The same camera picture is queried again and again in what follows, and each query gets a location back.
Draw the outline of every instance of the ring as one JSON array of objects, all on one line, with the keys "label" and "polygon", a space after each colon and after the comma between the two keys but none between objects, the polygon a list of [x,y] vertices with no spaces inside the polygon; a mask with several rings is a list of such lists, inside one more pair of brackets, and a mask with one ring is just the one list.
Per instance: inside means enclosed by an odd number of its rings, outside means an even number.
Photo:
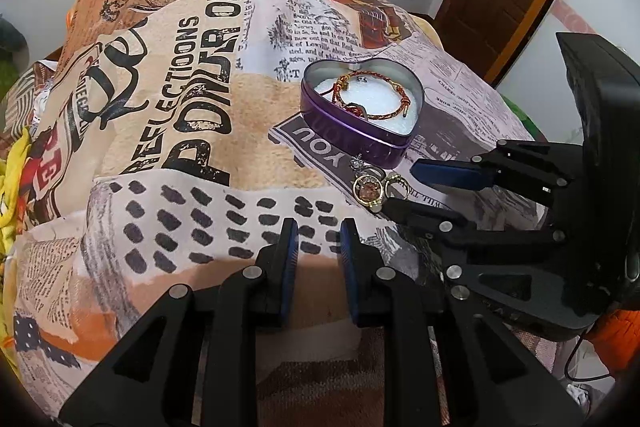
[{"label": "ring", "polygon": [[386,172],[384,171],[384,169],[376,167],[375,165],[365,165],[364,167],[359,168],[356,172],[356,176],[358,176],[359,174],[371,174],[372,176],[378,178],[380,181],[383,181],[386,178]]},{"label": "ring", "polygon": [[371,174],[363,174],[355,179],[351,192],[356,201],[371,212],[382,210],[384,188],[382,181]]},{"label": "ring", "polygon": [[389,175],[383,180],[383,188],[384,188],[385,196],[387,198],[393,198],[393,196],[389,194],[388,190],[391,185],[394,185],[396,183],[399,185],[402,185],[402,187],[404,187],[404,190],[406,190],[406,195],[403,198],[406,200],[409,197],[409,188],[410,188],[409,183],[400,174],[393,171],[390,172]]}]

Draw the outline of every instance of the bracelet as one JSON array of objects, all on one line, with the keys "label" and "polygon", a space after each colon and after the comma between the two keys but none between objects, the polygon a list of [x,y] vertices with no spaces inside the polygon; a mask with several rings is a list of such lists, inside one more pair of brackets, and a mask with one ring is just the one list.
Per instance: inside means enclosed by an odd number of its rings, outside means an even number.
[{"label": "bracelet", "polygon": [[[340,96],[340,92],[349,89],[349,81],[357,74],[370,74],[371,76],[375,76],[376,78],[384,80],[393,88],[396,93],[400,95],[400,107],[388,114],[367,114],[367,111],[361,105],[358,105],[357,103],[345,103]],[[343,74],[338,77],[338,80],[334,82],[334,85],[331,89],[319,94],[320,96],[324,96],[326,94],[329,94],[330,92],[333,93],[331,100],[332,103],[335,103],[335,105],[338,105],[338,107],[343,108],[345,111],[350,112],[355,116],[359,116],[360,118],[364,118],[365,120],[388,120],[389,118],[393,118],[400,113],[402,113],[403,118],[406,118],[406,114],[409,111],[409,106],[411,105],[411,99],[409,99],[409,97],[404,92],[404,87],[402,87],[397,82],[392,81],[388,76],[376,73],[375,71],[350,71],[350,73]]]}]

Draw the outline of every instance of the black cable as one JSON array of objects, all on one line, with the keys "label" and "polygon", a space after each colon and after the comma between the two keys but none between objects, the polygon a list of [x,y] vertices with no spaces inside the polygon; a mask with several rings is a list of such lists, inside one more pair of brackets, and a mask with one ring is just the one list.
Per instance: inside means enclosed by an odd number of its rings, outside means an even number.
[{"label": "black cable", "polygon": [[592,382],[596,380],[602,380],[603,378],[609,378],[611,376],[611,373],[607,373],[606,375],[600,375],[599,377],[593,377],[593,378],[574,378],[569,376],[569,363],[573,360],[575,353],[578,351],[578,348],[580,347],[580,344],[582,344],[582,341],[584,340],[584,336],[586,332],[587,330],[584,330],[582,332],[582,334],[580,335],[580,338],[578,339],[578,342],[575,343],[575,347],[572,350],[571,354],[569,355],[569,358],[566,360],[566,363],[564,365],[564,377],[567,380],[570,380],[572,382]]}]

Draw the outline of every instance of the orange fabric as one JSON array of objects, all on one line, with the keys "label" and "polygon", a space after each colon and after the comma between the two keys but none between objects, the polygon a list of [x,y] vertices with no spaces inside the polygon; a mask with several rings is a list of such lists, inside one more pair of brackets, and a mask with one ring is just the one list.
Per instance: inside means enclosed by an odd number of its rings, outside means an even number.
[{"label": "orange fabric", "polygon": [[640,347],[640,312],[617,310],[602,317],[585,337],[615,377]]}]

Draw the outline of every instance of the green fabric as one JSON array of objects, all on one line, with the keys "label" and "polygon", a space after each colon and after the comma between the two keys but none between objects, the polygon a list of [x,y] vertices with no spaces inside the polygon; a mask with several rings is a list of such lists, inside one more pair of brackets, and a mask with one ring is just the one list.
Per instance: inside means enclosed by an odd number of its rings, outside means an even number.
[{"label": "green fabric", "polygon": [[15,69],[12,61],[11,53],[0,50],[0,100],[4,98],[19,76],[18,70]]},{"label": "green fabric", "polygon": [[540,129],[537,128],[536,124],[534,124],[531,121],[531,119],[527,116],[527,114],[523,110],[521,110],[521,108],[519,108],[516,104],[511,102],[511,100],[509,100],[506,96],[504,96],[503,94],[500,96],[504,100],[504,103],[507,104],[509,109],[511,109],[511,112],[515,116],[517,116],[518,119],[522,122],[524,128],[531,135],[533,140],[535,140],[536,142],[545,142],[546,141],[545,135],[542,134]]}]

